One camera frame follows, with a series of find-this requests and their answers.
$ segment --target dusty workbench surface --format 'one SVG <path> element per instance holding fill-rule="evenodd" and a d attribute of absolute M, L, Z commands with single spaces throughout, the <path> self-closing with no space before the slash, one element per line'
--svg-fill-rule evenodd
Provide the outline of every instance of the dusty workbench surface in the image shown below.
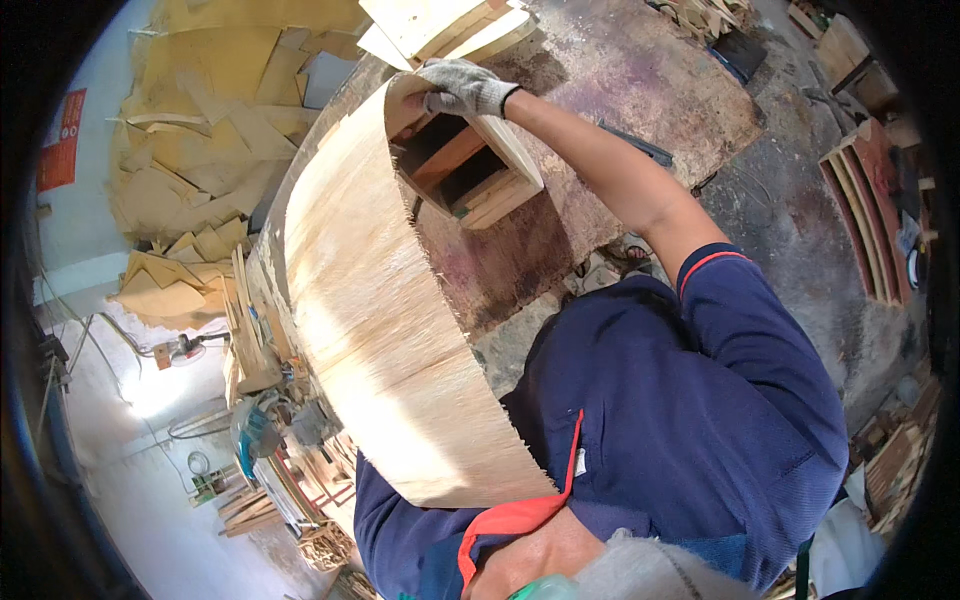
<path fill-rule="evenodd" d="M 707 178 L 762 132 L 763 115 L 740 84 L 665 16 L 633 0 L 534 1 L 540 25 L 484 61 L 502 79 L 591 121 L 674 155 L 687 186 Z M 286 205 L 317 142 L 396 71 L 362 58 L 306 136 L 269 212 L 259 246 L 278 309 L 293 330 L 283 264 Z M 467 230 L 424 204 L 417 229 L 444 292 L 471 339 L 506 321 L 568 274 L 622 226 L 562 160 L 511 124 L 546 188 L 488 229 Z M 296 343 L 296 334 L 291 334 Z"/>

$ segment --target shirt sleeve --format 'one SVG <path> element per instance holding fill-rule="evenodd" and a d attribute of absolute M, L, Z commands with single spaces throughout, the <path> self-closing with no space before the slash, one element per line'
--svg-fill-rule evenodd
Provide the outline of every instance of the shirt sleeve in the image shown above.
<path fill-rule="evenodd" d="M 840 398 L 758 266 L 736 246 L 708 244 L 684 262 L 677 281 L 699 350 L 750 382 L 825 467 L 842 472 L 848 447 Z"/>
<path fill-rule="evenodd" d="M 482 509 L 422 509 L 400 496 L 357 453 L 353 530 L 367 577 L 384 598 L 416 596 L 427 549 L 463 533 Z"/>

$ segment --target navy blue polo shirt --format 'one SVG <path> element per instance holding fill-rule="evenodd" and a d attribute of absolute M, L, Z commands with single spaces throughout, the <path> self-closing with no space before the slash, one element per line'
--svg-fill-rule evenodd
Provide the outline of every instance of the navy blue polo shirt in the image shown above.
<path fill-rule="evenodd" d="M 634 276 L 544 325 L 502 398 L 566 506 L 606 540 L 659 536 L 768 588 L 830 506 L 847 465 L 843 408 L 823 364 L 760 269 L 729 244 L 692 254 L 679 296 Z M 459 598 L 456 554 L 483 509 L 421 509 L 362 456 L 354 528 L 388 600 Z M 512 536 L 480 536 L 476 561 Z"/>

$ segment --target red sign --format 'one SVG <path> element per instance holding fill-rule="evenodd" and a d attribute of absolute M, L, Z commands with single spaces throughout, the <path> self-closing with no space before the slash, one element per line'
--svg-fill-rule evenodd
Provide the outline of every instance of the red sign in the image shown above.
<path fill-rule="evenodd" d="M 80 132 L 80 115 L 84 110 L 85 97 L 86 89 L 78 89 L 63 98 L 59 135 L 54 143 L 40 149 L 40 163 L 36 168 L 37 192 L 73 183 L 77 165 L 77 134 Z"/>

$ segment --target hand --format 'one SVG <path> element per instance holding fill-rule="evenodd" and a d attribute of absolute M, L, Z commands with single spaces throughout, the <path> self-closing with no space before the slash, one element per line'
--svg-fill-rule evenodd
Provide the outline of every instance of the hand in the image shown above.
<path fill-rule="evenodd" d="M 490 70 L 466 59 L 430 59 L 417 75 L 439 88 L 423 96 L 427 112 L 492 114 L 502 119 L 507 97 L 520 88 L 519 84 L 501 82 Z"/>

